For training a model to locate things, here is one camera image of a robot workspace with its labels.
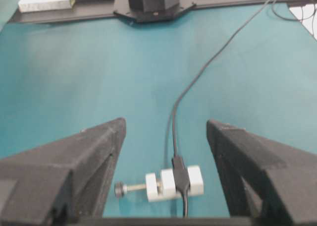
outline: metal bar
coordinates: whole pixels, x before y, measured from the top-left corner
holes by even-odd
[[[263,219],[253,218],[104,218],[82,219],[67,226],[275,226]]]
[[[196,0],[195,10],[227,7],[236,5],[254,5],[262,4],[267,0]],[[289,5],[298,3],[305,5],[311,3],[309,0],[279,0],[279,3],[286,2]],[[76,0],[73,9],[59,11],[43,11],[21,13],[19,10],[15,12],[10,23],[55,23],[67,22],[74,20],[87,20],[98,18],[116,17],[113,14],[114,0]]]
[[[145,190],[147,185],[138,184],[138,185],[127,185],[127,191],[135,191],[135,190]]]

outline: teal mat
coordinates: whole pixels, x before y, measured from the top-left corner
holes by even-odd
[[[0,0],[0,33],[17,8],[18,0]]]
[[[0,35],[0,157],[116,117],[127,120],[114,182],[144,182],[171,167],[165,132],[173,102],[199,68],[259,6],[193,11],[169,23],[105,19],[60,25],[8,24]],[[285,5],[279,12],[288,14]],[[206,139],[214,118],[317,153],[317,45],[299,22],[269,9],[206,70],[180,105],[179,152],[200,165],[204,196],[189,216],[227,217]],[[117,200],[105,217],[181,216],[182,202]]]

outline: black cord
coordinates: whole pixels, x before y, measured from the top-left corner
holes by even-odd
[[[182,194],[182,198],[183,198],[183,217],[187,218],[188,217],[188,195]]]
[[[185,90],[180,94],[180,96],[177,98],[174,107],[173,107],[173,111],[172,111],[172,135],[173,135],[173,146],[174,146],[174,156],[177,156],[177,142],[176,142],[176,114],[177,114],[177,108],[179,106],[179,103],[182,101],[182,99],[184,98],[184,96],[187,94],[187,92],[192,88],[192,86],[198,81],[198,79],[201,77],[201,75],[204,73],[205,69],[211,64],[211,62],[218,57],[222,51],[228,46],[228,44],[232,41],[232,39],[245,27],[247,26],[247,24],[250,23],[251,20],[253,20],[266,6],[267,4],[269,4],[271,1],[273,1],[272,3],[272,11],[273,13],[280,17],[281,19],[284,20],[290,20],[290,21],[298,21],[299,19],[294,19],[294,18],[287,18],[284,16],[279,15],[276,10],[275,10],[275,4],[278,0],[267,0],[263,6],[255,13],[251,16],[251,18],[249,18],[240,28],[237,29],[236,32],[233,33],[233,35],[229,38],[229,40],[220,48],[220,50],[214,55],[212,56],[212,58],[210,58],[206,64],[200,69],[200,71],[198,72],[198,74],[195,76],[195,78],[192,80],[192,82],[185,88]],[[315,8],[312,15],[307,17],[307,18],[303,18],[302,20],[306,20],[306,19],[310,19],[311,17],[314,17],[316,14],[317,9]]]
[[[288,17],[284,17],[284,16],[278,14],[278,13],[276,12],[276,10],[275,10],[275,4],[276,4],[276,2],[278,2],[278,1],[279,1],[279,0],[274,0],[273,3],[272,3],[272,11],[273,11],[273,13],[274,13],[277,17],[279,17],[279,18],[281,18],[281,19],[284,19],[284,20],[288,20],[288,21],[298,21],[298,20],[299,20],[298,18],[288,18]],[[307,19],[310,19],[310,18],[314,17],[315,13],[316,13],[316,7],[315,7],[315,5],[314,5],[314,11],[313,11],[313,13],[311,14],[311,16],[309,16],[309,17],[307,17],[307,18],[302,18],[301,21],[303,22],[303,20],[307,20]]]
[[[179,106],[179,103],[182,101],[184,96],[187,94],[187,92],[192,88],[192,86],[198,81],[198,79],[201,77],[201,75],[204,73],[206,68],[210,65],[210,63],[217,57],[219,54],[222,53],[222,51],[228,46],[228,44],[232,41],[232,39],[254,18],[256,17],[266,6],[269,2],[272,0],[267,0],[264,5],[249,18],[239,29],[237,29],[236,32],[229,38],[229,40],[220,48],[220,50],[210,58],[206,64],[200,69],[198,74],[195,76],[195,78],[192,80],[192,82],[185,88],[185,90],[180,94],[180,96],[177,98],[173,111],[172,111],[172,135],[173,135],[173,146],[174,146],[174,156],[177,156],[177,142],[176,142],[176,114],[177,114],[177,108]]]
[[[228,41],[219,49],[219,51],[213,55],[207,62],[206,64],[199,70],[198,74],[194,77],[194,79],[191,81],[191,83],[184,89],[184,91],[180,94],[180,96],[177,98],[174,106],[173,106],[173,111],[172,111],[172,135],[173,135],[173,146],[174,146],[174,158],[179,158],[178,153],[177,153],[177,142],[176,142],[176,114],[177,114],[177,108],[179,106],[179,103],[182,101],[182,99],[184,98],[184,96],[188,93],[188,91],[193,87],[193,85],[199,80],[199,78],[201,77],[201,75],[204,73],[204,71],[206,70],[206,68],[211,64],[211,62],[213,60],[215,60],[221,53],[222,51],[230,44],[230,42],[233,40],[233,38],[245,27],[247,26],[251,20],[253,20],[271,1],[273,1],[272,4],[272,11],[275,15],[277,15],[278,17],[284,19],[284,20],[296,20],[298,21],[298,19],[290,19],[290,18],[286,18],[283,17],[279,14],[277,14],[277,12],[274,9],[274,5],[278,0],[267,0],[262,7],[255,12],[246,22],[244,22],[240,28],[238,28],[233,35],[228,39]],[[314,9],[313,14],[308,17],[314,17],[316,13],[316,9]],[[183,216],[186,218],[188,216],[188,196],[187,196],[187,191],[182,191],[182,198],[183,198]]]

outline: black metal frame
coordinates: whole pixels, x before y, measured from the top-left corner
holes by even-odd
[[[261,4],[267,0],[196,0],[194,10],[226,7],[236,5]],[[308,0],[279,0],[278,2],[305,5]],[[18,9],[10,19],[10,23],[55,23],[74,20],[113,18],[114,0],[76,0],[73,9],[21,13]]]
[[[231,216],[316,225],[317,155],[215,120],[207,138]]]
[[[113,13],[138,23],[159,22],[176,19],[177,17],[191,11],[196,6],[195,0],[179,0],[179,4],[168,9],[161,9],[160,12],[143,12],[142,9],[133,9],[129,0],[115,0]]]
[[[274,222],[248,217],[235,218],[104,218],[81,219],[67,226],[276,226]]]
[[[0,224],[101,217],[125,134],[118,118],[1,159]]]

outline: black connector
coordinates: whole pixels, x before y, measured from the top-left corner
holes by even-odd
[[[183,216],[186,218],[188,214],[188,190],[190,188],[190,181],[188,171],[185,168],[183,158],[179,155],[176,155],[172,159],[173,164],[173,174],[174,181],[176,186],[176,191],[180,192],[183,198],[184,210]]]

